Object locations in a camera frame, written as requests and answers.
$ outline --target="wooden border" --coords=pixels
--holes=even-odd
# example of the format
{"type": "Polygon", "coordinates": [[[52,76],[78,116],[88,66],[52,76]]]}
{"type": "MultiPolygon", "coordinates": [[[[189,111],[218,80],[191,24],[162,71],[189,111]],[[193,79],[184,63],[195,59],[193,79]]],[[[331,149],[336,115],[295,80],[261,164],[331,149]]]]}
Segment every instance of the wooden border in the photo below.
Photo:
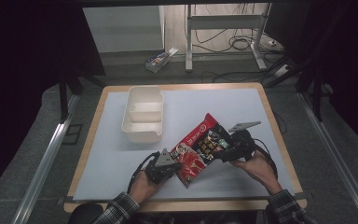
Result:
{"type": "MultiPolygon", "coordinates": [[[[68,191],[68,197],[75,195],[78,182],[83,175],[89,158],[90,150],[98,128],[98,124],[103,113],[104,104],[109,92],[128,91],[132,86],[109,86],[103,89],[100,101],[94,114],[89,134],[87,136],[82,154],[80,156],[71,187],[68,191]]],[[[222,89],[257,89],[263,103],[264,109],[275,136],[275,140],[282,155],[283,162],[287,168],[290,180],[292,181],[295,193],[302,193],[303,190],[298,181],[295,168],[293,167],[286,145],[283,142],[280,130],[269,105],[269,100],[263,87],[259,83],[219,83],[219,84],[177,84],[177,85],[158,85],[162,91],[189,91],[189,90],[222,90],[222,89]]],[[[307,206],[306,199],[297,201],[301,207],[307,206]]],[[[179,212],[179,211],[240,211],[240,210],[263,210],[266,208],[267,200],[220,200],[220,201],[169,201],[169,202],[146,202],[143,203],[138,212],[179,212]]],[[[64,210],[73,212],[79,203],[65,203],[64,210]]]]}

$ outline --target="plaid shirt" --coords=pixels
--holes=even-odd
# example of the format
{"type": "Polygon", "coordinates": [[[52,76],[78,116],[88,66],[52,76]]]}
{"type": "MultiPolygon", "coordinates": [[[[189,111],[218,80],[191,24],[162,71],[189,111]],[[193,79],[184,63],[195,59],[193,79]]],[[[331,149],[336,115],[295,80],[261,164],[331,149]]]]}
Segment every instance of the plaid shirt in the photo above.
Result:
{"type": "MultiPolygon", "coordinates": [[[[272,207],[272,213],[280,223],[317,223],[298,205],[287,189],[270,196],[268,202],[272,207]]],[[[141,224],[173,224],[175,221],[174,217],[167,213],[136,214],[134,216],[138,208],[139,204],[129,194],[122,192],[108,204],[108,208],[94,220],[93,224],[122,224],[128,223],[130,218],[131,223],[141,224]]],[[[218,216],[211,213],[199,222],[199,224],[207,223],[241,224],[243,220],[240,216],[233,216],[230,213],[219,213],[218,216]]]]}

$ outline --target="snack bag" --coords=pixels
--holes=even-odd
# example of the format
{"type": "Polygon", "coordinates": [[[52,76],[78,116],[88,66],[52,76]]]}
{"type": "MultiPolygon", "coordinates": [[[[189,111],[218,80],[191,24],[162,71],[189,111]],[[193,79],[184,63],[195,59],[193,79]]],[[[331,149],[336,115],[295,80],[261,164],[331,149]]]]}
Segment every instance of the snack bag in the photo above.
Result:
{"type": "Polygon", "coordinates": [[[204,121],[182,139],[170,154],[183,164],[176,174],[188,188],[190,182],[214,160],[212,152],[227,149],[228,132],[208,113],[204,121]]]}

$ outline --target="hand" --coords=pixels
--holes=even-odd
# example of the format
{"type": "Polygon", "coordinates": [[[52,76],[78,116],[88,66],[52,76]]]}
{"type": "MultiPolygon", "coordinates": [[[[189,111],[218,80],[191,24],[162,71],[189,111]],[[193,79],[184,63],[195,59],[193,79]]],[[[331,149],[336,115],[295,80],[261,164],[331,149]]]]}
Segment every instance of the hand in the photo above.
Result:
{"type": "Polygon", "coordinates": [[[231,161],[230,163],[235,167],[241,168],[251,178],[260,182],[270,195],[282,190],[272,167],[261,152],[256,150],[254,156],[249,161],[231,161]]]}
{"type": "Polygon", "coordinates": [[[135,177],[132,184],[130,196],[138,203],[142,203],[153,196],[159,188],[163,185],[163,182],[158,185],[149,181],[144,170],[141,170],[135,177]]]}

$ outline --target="sleeve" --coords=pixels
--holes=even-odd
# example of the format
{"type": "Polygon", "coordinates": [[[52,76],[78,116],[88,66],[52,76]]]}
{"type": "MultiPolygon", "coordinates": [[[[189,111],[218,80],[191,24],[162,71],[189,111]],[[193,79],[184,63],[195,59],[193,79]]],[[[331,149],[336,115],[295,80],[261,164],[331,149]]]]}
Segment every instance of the sleeve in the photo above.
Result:
{"type": "Polygon", "coordinates": [[[298,205],[287,189],[269,197],[268,202],[279,223],[318,223],[298,205]]]}
{"type": "Polygon", "coordinates": [[[114,200],[112,200],[106,210],[97,217],[93,224],[122,224],[126,223],[131,215],[139,208],[139,204],[133,198],[121,192],[114,200]]]}

